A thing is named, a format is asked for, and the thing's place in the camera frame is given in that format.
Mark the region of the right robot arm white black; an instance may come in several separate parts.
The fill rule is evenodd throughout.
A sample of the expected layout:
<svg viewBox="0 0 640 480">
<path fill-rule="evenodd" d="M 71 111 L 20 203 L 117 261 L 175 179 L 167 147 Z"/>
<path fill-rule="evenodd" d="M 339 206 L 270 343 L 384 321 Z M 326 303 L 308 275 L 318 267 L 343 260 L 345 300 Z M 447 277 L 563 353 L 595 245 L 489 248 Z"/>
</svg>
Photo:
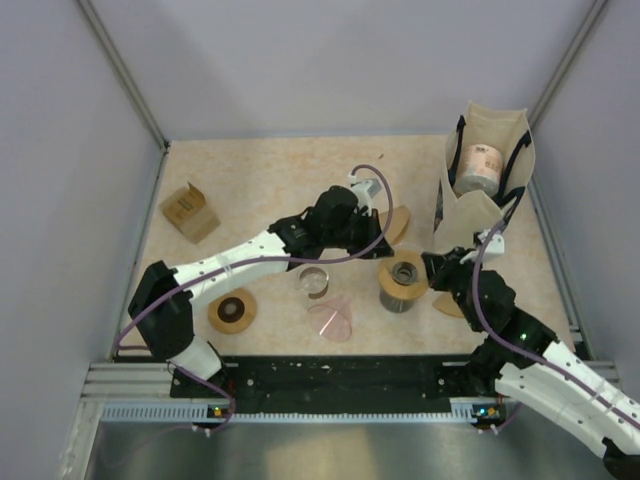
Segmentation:
<svg viewBox="0 0 640 480">
<path fill-rule="evenodd" d="M 473 250 L 421 259 L 430 288 L 449 294 L 469 327 L 486 336 L 466 365 L 469 388 L 520 402 L 579 440 L 614 478 L 638 478 L 638 401 L 517 307 L 515 291 L 479 265 Z"/>
</svg>

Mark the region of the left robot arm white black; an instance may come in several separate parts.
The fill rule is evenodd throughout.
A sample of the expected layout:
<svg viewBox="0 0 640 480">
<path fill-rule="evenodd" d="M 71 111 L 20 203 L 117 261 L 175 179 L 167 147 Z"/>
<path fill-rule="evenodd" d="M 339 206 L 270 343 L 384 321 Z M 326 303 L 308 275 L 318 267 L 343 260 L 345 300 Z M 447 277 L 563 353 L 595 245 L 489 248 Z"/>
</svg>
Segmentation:
<svg viewBox="0 0 640 480">
<path fill-rule="evenodd" d="M 281 218 L 253 238 L 221 253 L 169 267 L 158 261 L 143 273 L 128 306 L 133 328 L 151 356 L 192 375 L 205 396 L 226 387 L 218 352 L 194 331 L 194 315 L 233 290 L 303 265 L 325 265 L 323 253 L 342 250 L 345 260 L 381 259 L 394 250 L 385 239 L 373 199 L 375 179 L 332 186 L 302 213 Z"/>
</svg>

